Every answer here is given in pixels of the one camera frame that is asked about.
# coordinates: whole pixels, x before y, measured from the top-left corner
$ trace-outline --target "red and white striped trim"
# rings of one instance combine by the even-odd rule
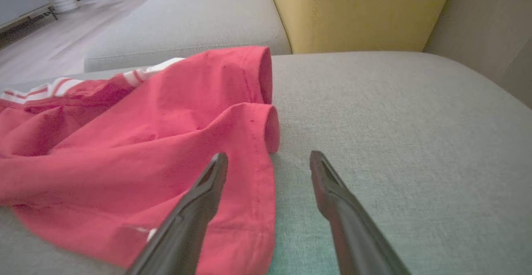
[[[125,72],[124,78],[131,86],[138,87],[144,81],[148,80],[148,78],[151,78],[154,74],[167,68],[171,64],[181,61],[183,59],[184,58],[172,58],[167,61],[164,61],[163,63],[159,63],[158,65],[154,65],[146,69],[135,69],[130,72]]]
[[[71,78],[58,78],[52,84],[42,84],[28,93],[21,93],[13,89],[5,89],[1,99],[12,101],[14,103],[26,103],[27,101],[36,101],[38,99],[45,99],[53,96],[64,96],[67,90],[73,86],[81,83],[81,80],[74,80]]]

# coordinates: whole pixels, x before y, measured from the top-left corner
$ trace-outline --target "sofa backrest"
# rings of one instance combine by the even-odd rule
[[[294,54],[422,51],[445,0],[274,0]]]

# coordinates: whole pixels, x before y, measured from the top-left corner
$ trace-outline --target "yellow sofa backrest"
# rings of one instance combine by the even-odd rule
[[[274,0],[294,54],[422,51],[445,0]]]

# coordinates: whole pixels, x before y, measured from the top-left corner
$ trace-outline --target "gray cushion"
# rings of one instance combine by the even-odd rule
[[[269,274],[338,274],[311,150],[327,155],[412,274],[532,273],[532,110],[517,99],[459,63],[410,52],[274,56],[273,87],[281,148]],[[119,270],[36,242],[0,213],[10,274]]]
[[[154,65],[245,45],[291,53],[273,0],[148,0],[92,46],[85,71]]]

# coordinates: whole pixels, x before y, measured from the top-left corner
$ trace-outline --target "red fabric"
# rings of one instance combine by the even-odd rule
[[[0,205],[55,245],[127,267],[211,157],[229,170],[198,274],[264,274],[279,124],[265,47],[211,50],[138,88],[122,74],[64,97],[0,100]]]

